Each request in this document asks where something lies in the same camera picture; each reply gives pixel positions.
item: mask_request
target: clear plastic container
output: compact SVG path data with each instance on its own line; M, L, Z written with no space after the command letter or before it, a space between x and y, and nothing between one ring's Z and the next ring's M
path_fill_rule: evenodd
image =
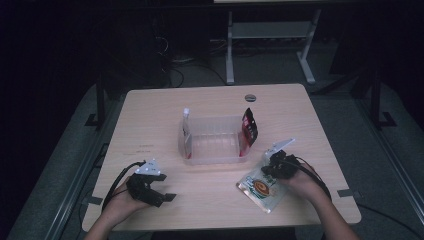
M182 131L180 131L178 139L184 161L191 165L245 162L248 154L240 157L241 126L241 116L190 117L191 158L184 157Z

